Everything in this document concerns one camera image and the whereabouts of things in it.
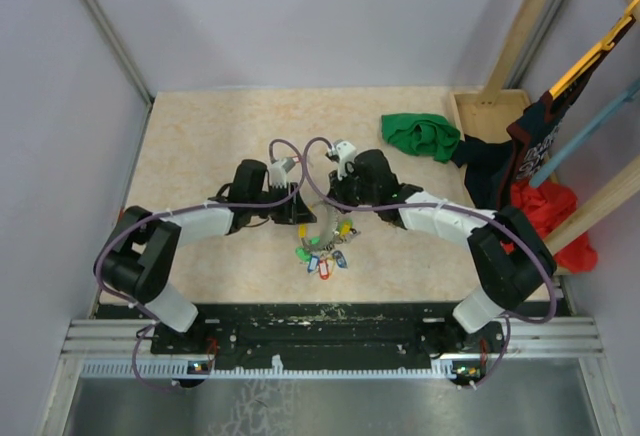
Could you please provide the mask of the large keyring with tagged keys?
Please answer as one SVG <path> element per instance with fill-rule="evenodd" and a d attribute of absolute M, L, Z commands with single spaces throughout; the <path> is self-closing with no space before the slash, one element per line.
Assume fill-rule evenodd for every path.
<path fill-rule="evenodd" d="M 360 231 L 353 220 L 325 202 L 311 205 L 311 215 L 322 215 L 315 223 L 298 226 L 299 246 L 295 253 L 309 275 L 327 281 L 336 269 L 346 270 L 348 262 L 341 246 L 349 244 Z"/>

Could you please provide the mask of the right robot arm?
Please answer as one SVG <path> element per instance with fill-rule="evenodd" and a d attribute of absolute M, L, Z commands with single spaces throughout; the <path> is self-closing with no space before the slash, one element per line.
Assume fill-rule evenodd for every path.
<path fill-rule="evenodd" d="M 488 323 L 499 316 L 515 317 L 539 287 L 550 287 L 556 262 L 521 210 L 468 208 L 402 183 L 379 149 L 358 152 L 351 143 L 338 141 L 326 156 L 337 165 L 329 175 L 327 194 L 337 209 L 370 210 L 395 227 L 428 233 L 470 251 L 479 284 L 443 322 L 432 326 L 428 338 L 434 352 L 470 351 Z"/>

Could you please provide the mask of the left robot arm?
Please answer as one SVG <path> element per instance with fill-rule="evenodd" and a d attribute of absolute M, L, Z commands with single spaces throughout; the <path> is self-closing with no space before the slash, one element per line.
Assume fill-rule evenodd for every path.
<path fill-rule="evenodd" d="M 297 163 L 291 157 L 269 165 L 245 159 L 233 181 L 201 205 L 164 213 L 129 207 L 94 263 L 101 289 L 173 330 L 174 343 L 184 351 L 201 350 L 208 329 L 197 322 L 196 306 L 169 282 L 176 252 L 207 238 L 234 234 L 254 218 L 279 225 L 315 222 L 299 195 L 300 185 L 288 179 Z"/>

